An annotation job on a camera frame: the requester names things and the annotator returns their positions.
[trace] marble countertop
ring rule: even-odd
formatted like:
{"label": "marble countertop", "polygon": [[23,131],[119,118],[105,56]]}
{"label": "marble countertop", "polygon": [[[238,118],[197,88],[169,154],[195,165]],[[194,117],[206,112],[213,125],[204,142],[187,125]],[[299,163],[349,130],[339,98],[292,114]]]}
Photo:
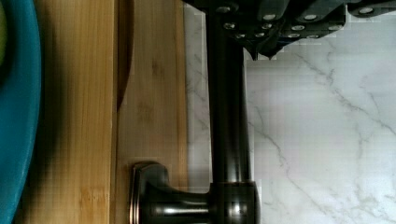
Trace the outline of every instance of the marble countertop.
{"label": "marble countertop", "polygon": [[[347,26],[273,60],[247,55],[262,224],[396,223],[396,16]],[[186,6],[191,191],[211,179],[205,17]]]}

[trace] metal rivet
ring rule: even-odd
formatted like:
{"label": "metal rivet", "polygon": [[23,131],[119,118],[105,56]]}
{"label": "metal rivet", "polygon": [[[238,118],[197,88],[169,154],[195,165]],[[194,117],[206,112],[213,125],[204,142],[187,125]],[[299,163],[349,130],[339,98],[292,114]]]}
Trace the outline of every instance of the metal rivet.
{"label": "metal rivet", "polygon": [[224,23],[224,29],[226,29],[226,30],[233,30],[233,29],[235,29],[235,26],[236,26],[236,24],[235,24],[235,22],[226,22],[226,23]]}
{"label": "metal rivet", "polygon": [[343,25],[334,25],[334,26],[330,26],[329,30],[337,31],[337,30],[341,30],[341,28],[343,28]]}
{"label": "metal rivet", "polygon": [[263,26],[262,26],[262,29],[263,30],[268,30],[268,29],[271,29],[272,28],[272,24],[271,23],[265,23]]}
{"label": "metal rivet", "polygon": [[303,26],[303,25],[295,25],[295,26],[291,27],[291,30],[293,30],[293,31],[301,31],[303,29],[305,29],[305,26]]}
{"label": "metal rivet", "polygon": [[256,37],[263,37],[263,36],[265,36],[265,33],[257,33],[257,34],[255,34],[254,36],[256,36]]}
{"label": "metal rivet", "polygon": [[369,14],[372,13],[374,9],[372,7],[364,7],[361,10],[359,10],[360,14]]}
{"label": "metal rivet", "polygon": [[218,12],[218,13],[228,13],[230,11],[231,11],[231,7],[223,6],[223,7],[216,8],[216,12]]}
{"label": "metal rivet", "polygon": [[265,21],[271,21],[271,20],[273,20],[275,17],[276,17],[275,14],[269,14],[269,15],[263,16],[262,19],[265,20]]}
{"label": "metal rivet", "polygon": [[244,34],[236,34],[235,35],[235,38],[237,38],[237,39],[242,39],[242,38],[245,38],[246,37],[246,35],[244,35]]}
{"label": "metal rivet", "polygon": [[288,37],[297,38],[297,37],[300,37],[300,35],[299,34],[290,34],[290,35],[288,35]]}
{"label": "metal rivet", "polygon": [[319,35],[308,35],[306,38],[307,39],[318,39]]}
{"label": "metal rivet", "polygon": [[313,20],[315,20],[317,17],[318,17],[317,15],[306,15],[306,16],[304,17],[304,20],[306,20],[306,21],[313,21]]}

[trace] white marble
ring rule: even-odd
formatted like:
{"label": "white marble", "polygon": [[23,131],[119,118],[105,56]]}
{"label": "white marble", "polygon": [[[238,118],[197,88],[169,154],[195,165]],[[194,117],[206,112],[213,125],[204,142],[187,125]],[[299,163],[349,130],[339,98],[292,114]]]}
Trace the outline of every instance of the white marble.
{"label": "white marble", "polygon": [[[191,191],[210,182],[204,17],[185,11]],[[247,57],[262,224],[396,223],[396,16],[348,17],[269,61]]]}

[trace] wooden cabinet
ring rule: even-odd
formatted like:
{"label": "wooden cabinet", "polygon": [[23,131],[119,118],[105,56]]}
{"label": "wooden cabinet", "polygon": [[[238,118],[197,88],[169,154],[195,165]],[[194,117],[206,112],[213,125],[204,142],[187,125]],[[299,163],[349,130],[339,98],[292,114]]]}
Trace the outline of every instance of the wooden cabinet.
{"label": "wooden cabinet", "polygon": [[137,161],[160,161],[174,187],[187,187],[182,3],[35,6],[42,110],[15,222],[128,223],[129,168]]}

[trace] teal plate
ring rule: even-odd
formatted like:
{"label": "teal plate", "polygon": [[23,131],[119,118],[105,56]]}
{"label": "teal plate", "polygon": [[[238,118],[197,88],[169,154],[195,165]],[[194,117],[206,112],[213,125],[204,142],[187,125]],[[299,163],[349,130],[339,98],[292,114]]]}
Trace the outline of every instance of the teal plate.
{"label": "teal plate", "polygon": [[0,223],[11,223],[29,170],[41,91],[41,50],[32,0],[1,0],[8,42],[0,67]]}

